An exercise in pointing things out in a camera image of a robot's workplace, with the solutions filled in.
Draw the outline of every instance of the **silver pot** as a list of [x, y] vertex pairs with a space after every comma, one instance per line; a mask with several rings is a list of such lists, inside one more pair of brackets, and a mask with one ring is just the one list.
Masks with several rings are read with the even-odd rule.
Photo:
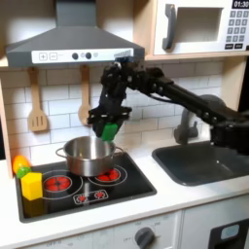
[[[83, 136], [67, 142], [63, 148], [56, 150], [56, 154], [67, 159], [68, 168], [72, 173], [91, 177], [105, 174], [113, 168], [116, 148], [122, 150], [113, 142]], [[60, 150], [63, 150], [66, 156], [60, 155]]]

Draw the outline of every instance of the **black stovetop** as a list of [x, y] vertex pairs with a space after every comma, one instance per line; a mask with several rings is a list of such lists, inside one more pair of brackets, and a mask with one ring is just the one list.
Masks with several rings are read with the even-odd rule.
[[119, 154], [114, 161], [108, 174], [91, 178], [72, 174], [66, 162], [33, 167], [43, 173], [43, 198], [27, 200], [17, 179], [20, 220], [34, 222], [156, 194], [128, 154]]

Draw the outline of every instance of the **wooden spatula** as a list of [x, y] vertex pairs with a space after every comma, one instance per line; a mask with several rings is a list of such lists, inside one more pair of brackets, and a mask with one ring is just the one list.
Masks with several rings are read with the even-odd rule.
[[45, 113], [41, 110], [40, 95], [38, 86], [39, 71], [37, 68], [29, 68], [28, 74], [31, 82], [31, 95], [33, 110], [28, 116], [28, 127], [32, 131], [47, 129], [48, 121]]
[[88, 125], [89, 117], [89, 67], [82, 66], [82, 106], [79, 109], [78, 116], [83, 125]]

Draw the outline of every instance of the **white countertop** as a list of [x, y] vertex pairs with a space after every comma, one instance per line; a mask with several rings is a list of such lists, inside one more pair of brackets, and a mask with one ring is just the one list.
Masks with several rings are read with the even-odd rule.
[[29, 224], [19, 221], [16, 183], [8, 179], [7, 165], [0, 161], [0, 248], [27, 246], [248, 193], [249, 176], [198, 187], [184, 187], [173, 182], [151, 157], [154, 149], [172, 143], [163, 141], [127, 149], [157, 189], [155, 196]]

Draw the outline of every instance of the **faucet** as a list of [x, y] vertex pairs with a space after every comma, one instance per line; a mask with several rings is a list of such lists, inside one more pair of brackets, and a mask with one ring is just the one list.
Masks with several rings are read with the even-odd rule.
[[[205, 94], [202, 95], [201, 98], [206, 100], [209, 105], [215, 106], [215, 108], [226, 107], [225, 102], [215, 95]], [[193, 113], [189, 110], [183, 110], [181, 124], [174, 130], [174, 138], [178, 144], [188, 145], [189, 138], [198, 137], [197, 122], [194, 123], [194, 126], [190, 127], [192, 115]]]

